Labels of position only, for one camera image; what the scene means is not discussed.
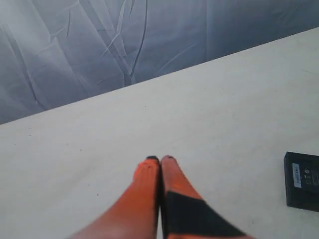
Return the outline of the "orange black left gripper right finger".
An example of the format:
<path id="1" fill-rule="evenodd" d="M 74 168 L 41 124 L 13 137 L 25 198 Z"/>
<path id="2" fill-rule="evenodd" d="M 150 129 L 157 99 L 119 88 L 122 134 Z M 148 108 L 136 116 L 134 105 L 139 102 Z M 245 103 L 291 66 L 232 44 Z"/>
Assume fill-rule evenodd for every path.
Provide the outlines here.
<path id="1" fill-rule="evenodd" d="M 162 230 L 165 239 L 251 239 L 215 212 L 198 194 L 177 160 L 161 160 Z"/>

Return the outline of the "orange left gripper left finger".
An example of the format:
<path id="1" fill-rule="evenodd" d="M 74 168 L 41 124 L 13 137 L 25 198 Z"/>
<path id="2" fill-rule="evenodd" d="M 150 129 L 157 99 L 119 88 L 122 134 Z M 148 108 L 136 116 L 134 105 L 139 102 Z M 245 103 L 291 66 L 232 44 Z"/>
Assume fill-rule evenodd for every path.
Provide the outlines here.
<path id="1" fill-rule="evenodd" d="M 160 162 L 149 156 L 138 164 L 119 199 L 72 239 L 155 239 L 157 236 Z"/>

